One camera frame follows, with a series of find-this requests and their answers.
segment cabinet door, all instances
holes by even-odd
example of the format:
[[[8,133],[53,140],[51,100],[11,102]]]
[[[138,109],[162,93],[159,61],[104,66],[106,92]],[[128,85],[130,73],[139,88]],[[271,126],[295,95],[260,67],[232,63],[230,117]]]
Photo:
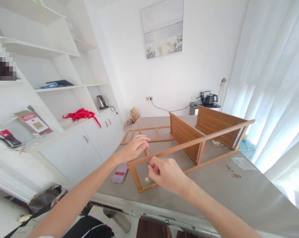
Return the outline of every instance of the cabinet door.
[[[110,131],[109,122],[106,121],[104,115],[97,119],[101,128],[95,120],[90,119],[90,122],[84,125],[83,129],[104,162],[113,154],[117,145]]]
[[[39,151],[69,181],[76,185],[103,162],[80,127]]]
[[[107,123],[110,126],[112,135],[116,141],[116,144],[119,146],[123,136],[124,136],[124,131],[123,131],[123,121],[121,118],[120,114],[116,114],[115,111],[110,111],[105,114],[105,117],[107,119]]]

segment phone screen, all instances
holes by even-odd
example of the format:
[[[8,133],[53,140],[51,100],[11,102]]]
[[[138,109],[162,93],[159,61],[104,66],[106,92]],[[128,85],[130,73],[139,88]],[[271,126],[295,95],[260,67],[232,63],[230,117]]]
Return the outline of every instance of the phone screen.
[[[122,183],[126,176],[126,172],[127,172],[126,163],[119,164],[119,166],[116,168],[115,174],[111,178],[111,181],[117,182],[117,183]]]

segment forearm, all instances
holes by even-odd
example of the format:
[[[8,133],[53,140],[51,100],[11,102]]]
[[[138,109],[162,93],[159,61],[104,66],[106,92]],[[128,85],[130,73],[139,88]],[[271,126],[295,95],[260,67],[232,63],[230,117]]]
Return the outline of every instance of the forearm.
[[[201,211],[221,237],[260,237],[241,218],[213,199],[192,180],[188,183],[189,189],[181,196]]]
[[[117,164],[111,157],[77,184],[33,229],[28,238],[59,238],[72,224]]]

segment painting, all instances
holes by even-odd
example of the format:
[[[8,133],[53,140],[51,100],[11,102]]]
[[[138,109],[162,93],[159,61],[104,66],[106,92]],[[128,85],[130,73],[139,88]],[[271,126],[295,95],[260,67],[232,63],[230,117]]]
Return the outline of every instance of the painting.
[[[146,58],[183,50],[183,0],[164,0],[141,10]]]

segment red fabric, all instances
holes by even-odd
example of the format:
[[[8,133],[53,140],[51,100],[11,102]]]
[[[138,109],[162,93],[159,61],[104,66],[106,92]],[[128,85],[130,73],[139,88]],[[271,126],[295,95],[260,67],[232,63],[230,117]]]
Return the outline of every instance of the red fabric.
[[[101,128],[101,125],[98,122],[97,118],[94,116],[94,113],[93,112],[88,112],[87,110],[85,110],[83,108],[79,109],[75,113],[69,113],[66,117],[64,117],[64,115],[63,115],[63,118],[65,118],[65,119],[71,118],[73,121],[79,120],[79,119],[82,119],[82,118],[93,118],[93,119],[96,120],[96,122],[98,123],[98,125]]]

